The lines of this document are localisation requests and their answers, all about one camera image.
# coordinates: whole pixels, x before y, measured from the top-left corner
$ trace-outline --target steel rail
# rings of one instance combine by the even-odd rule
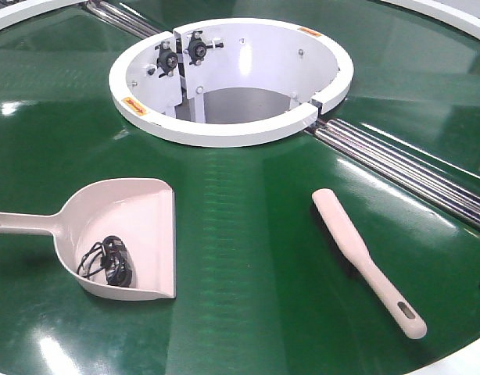
[[[480,212],[479,196],[438,175],[405,155],[402,155],[401,150],[398,148],[385,145],[383,141],[378,140],[376,137],[366,134],[362,130],[341,120],[329,121],[328,128],[330,131],[336,131],[347,136],[351,141],[370,150],[378,157],[389,159],[397,168],[405,170],[426,184],[430,184],[434,188],[439,189],[440,194],[447,194],[454,199],[464,200],[471,205],[473,209]]]
[[[136,16],[118,9],[108,2],[89,0],[85,2],[85,8],[101,20],[141,39],[161,32],[161,30],[149,25],[144,20],[140,20]]]
[[[480,230],[479,196],[400,155],[392,146],[382,144],[377,138],[373,139],[365,133],[358,136],[356,131],[349,130],[348,125],[342,121],[325,123],[318,120],[313,135]]]

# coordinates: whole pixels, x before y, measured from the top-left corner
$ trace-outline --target screw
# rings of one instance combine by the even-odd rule
[[[203,57],[205,56],[207,53],[207,48],[205,48],[203,45],[199,45],[197,46],[197,48],[195,48],[195,55],[197,55],[198,57]]]
[[[177,66],[177,57],[176,55],[169,56],[166,60],[166,64],[170,69],[174,69]]]

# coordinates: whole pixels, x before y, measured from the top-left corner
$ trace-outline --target green conveyor belt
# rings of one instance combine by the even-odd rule
[[[326,117],[380,131],[480,194],[480,42],[361,0],[128,5],[165,30],[255,16],[323,32],[356,67]],[[1,372],[52,373],[48,342],[82,375],[393,375],[480,337],[480,232],[308,134],[212,149],[139,130],[107,82],[137,40],[76,6],[0,31],[0,211],[52,214],[106,178],[165,180],[176,195],[177,298],[96,298],[61,267],[51,238],[0,234]],[[425,338],[406,338],[346,273],[312,215],[323,187],[423,316]]]

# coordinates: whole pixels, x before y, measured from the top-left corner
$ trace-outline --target beige dustpan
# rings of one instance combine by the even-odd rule
[[[52,235],[59,261],[99,297],[141,301],[176,295],[174,192],[161,180],[102,180],[80,189],[51,216],[0,212],[0,233]],[[131,256],[130,287],[106,285],[102,273],[94,280],[75,273],[82,255],[110,235],[120,237]]]

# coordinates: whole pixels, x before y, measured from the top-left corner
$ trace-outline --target orange warning label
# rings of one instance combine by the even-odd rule
[[[301,30],[302,32],[312,35],[314,37],[321,37],[322,34],[320,34],[318,31],[308,29],[307,27],[300,27],[297,30]]]
[[[138,116],[143,116],[146,114],[146,109],[143,107],[143,105],[138,102],[136,99],[131,98],[130,96],[127,96],[124,98],[123,102],[127,104],[131,109],[136,112],[136,115]]]

